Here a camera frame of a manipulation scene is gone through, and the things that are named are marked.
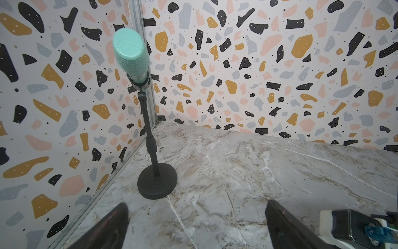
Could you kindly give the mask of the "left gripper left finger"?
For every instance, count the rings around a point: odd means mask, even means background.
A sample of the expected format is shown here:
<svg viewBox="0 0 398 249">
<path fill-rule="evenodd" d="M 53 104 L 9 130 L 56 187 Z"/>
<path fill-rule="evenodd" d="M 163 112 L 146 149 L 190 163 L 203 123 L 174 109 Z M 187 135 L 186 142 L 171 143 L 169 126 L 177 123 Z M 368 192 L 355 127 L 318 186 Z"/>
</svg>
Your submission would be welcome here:
<svg viewBox="0 0 398 249">
<path fill-rule="evenodd" d="M 129 221 L 126 203 L 119 203 L 69 249 L 122 249 Z"/>
</svg>

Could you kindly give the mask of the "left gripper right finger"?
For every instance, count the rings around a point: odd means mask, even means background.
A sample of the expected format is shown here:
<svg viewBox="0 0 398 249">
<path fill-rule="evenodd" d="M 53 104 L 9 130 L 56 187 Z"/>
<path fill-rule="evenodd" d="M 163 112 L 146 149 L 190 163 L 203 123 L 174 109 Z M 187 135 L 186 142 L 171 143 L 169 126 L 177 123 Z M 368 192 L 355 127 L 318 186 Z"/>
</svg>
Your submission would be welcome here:
<svg viewBox="0 0 398 249">
<path fill-rule="evenodd" d="M 265 210 L 268 231 L 275 249 L 312 249 L 311 231 L 276 200 Z"/>
</svg>

